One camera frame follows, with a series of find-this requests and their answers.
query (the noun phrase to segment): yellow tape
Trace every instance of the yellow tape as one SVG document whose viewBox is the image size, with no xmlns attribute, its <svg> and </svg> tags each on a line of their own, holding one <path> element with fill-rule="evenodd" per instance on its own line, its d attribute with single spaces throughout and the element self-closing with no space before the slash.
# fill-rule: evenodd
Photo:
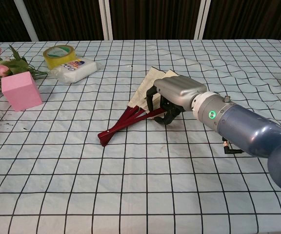
<svg viewBox="0 0 281 234">
<path fill-rule="evenodd" d="M 58 65 L 75 60 L 76 52 L 70 45 L 57 45 L 43 52 L 48 68 L 51 70 Z"/>
</svg>

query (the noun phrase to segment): white tablecloth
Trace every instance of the white tablecloth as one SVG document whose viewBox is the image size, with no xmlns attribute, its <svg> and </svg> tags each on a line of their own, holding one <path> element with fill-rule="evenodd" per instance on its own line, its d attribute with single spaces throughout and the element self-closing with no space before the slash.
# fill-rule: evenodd
<svg viewBox="0 0 281 234">
<path fill-rule="evenodd" d="M 225 155 L 192 113 L 142 121 L 103 148 L 151 66 L 281 125 L 281 41 L 126 40 L 11 43 L 46 70 L 42 52 L 72 45 L 102 69 L 78 83 L 36 80 L 44 103 L 14 112 L 0 95 L 0 234 L 247 234 L 281 231 L 281 189 L 266 159 Z M 12 53 L 0 43 L 2 57 Z"/>
</svg>

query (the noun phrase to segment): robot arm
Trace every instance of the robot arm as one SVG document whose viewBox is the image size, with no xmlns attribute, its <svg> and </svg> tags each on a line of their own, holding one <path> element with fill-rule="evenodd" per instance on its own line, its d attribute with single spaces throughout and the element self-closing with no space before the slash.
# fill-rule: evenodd
<svg viewBox="0 0 281 234">
<path fill-rule="evenodd" d="M 281 126 L 235 104 L 229 96 L 207 92 L 206 86 L 184 76 L 158 79 L 147 92 L 161 94 L 161 107 L 167 110 L 160 124 L 169 124 L 183 111 L 192 111 L 200 122 L 229 140 L 246 153 L 268 158 L 272 179 L 281 187 Z"/>
</svg>

